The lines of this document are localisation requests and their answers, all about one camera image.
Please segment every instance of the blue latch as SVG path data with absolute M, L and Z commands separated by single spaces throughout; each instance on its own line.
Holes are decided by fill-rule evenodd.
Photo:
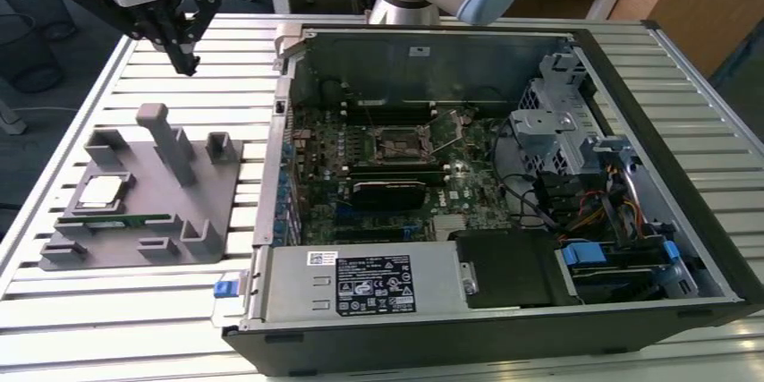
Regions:
M 239 281 L 218 281 L 215 283 L 215 298 L 225 299 L 226 297 L 239 296 Z
M 563 257 L 569 266 L 609 262 L 602 246 L 595 242 L 571 243 L 563 248 Z
M 679 248 L 678 248 L 678 245 L 673 241 L 665 242 L 665 250 L 667 250 L 669 258 L 671 259 L 671 261 L 674 261 L 674 262 L 679 261 L 679 258 L 681 258 Z

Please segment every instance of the slotted metal table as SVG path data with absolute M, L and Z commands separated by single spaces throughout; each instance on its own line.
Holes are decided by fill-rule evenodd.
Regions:
M 263 381 L 221 338 L 235 324 L 213 298 L 223 276 L 249 269 L 278 74 L 281 21 L 359 22 L 359 17 L 226 15 L 198 44 L 194 78 L 177 75 L 147 41 L 122 40 L 0 245 L 0 379 Z M 525 27 L 587 27 L 603 45 L 654 124 L 759 278 L 764 279 L 764 146 L 661 30 L 639 22 L 502 21 Z M 74 193 L 90 132 L 134 125 L 139 105 L 171 107 L 191 139 L 227 131 L 246 141 L 226 259 L 211 265 L 46 272 L 38 267 L 54 219 Z M 601 101 L 615 131 L 615 113 Z M 764 379 L 764 314 L 677 335 L 641 352 L 511 361 L 322 380 L 495 381 L 550 378 L 622 382 Z

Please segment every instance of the metal bracket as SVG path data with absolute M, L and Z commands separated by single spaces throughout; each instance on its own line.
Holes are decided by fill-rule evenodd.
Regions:
M 611 152 L 618 154 L 625 149 L 630 149 L 631 146 L 630 141 L 622 136 L 587 137 L 579 147 L 585 158 L 585 167 L 597 167 L 599 165 L 598 153 Z
M 242 320 L 242 328 L 247 330 L 247 321 L 266 318 L 266 297 L 269 289 L 269 278 L 271 272 L 270 246 L 259 246 L 253 249 L 255 256 L 246 277 L 246 314 Z
M 307 49 L 303 37 L 303 24 L 301 22 L 279 23 L 274 47 L 277 48 L 274 70 L 283 72 L 287 59 Z
M 547 55 L 542 60 L 539 69 L 546 80 L 571 85 L 575 88 L 587 77 L 587 67 L 575 54 Z

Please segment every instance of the sticker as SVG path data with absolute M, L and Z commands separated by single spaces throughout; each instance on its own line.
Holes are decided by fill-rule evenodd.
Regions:
M 87 228 L 125 228 L 126 224 L 122 221 L 99 221 L 97 223 L 86 223 Z
M 342 317 L 417 312 L 407 255 L 337 259 L 337 313 Z
M 334 266 L 337 262 L 335 250 L 309 251 L 309 266 Z
M 410 57 L 430 57 L 430 47 L 410 47 L 409 48 Z
M 379 100 L 359 100 L 357 102 L 357 104 L 359 106 L 385 106 L 385 99 L 379 99 Z

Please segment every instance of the warning label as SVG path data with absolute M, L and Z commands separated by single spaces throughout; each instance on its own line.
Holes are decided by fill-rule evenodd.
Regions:
M 343 317 L 417 312 L 407 255 L 337 259 L 337 313 Z

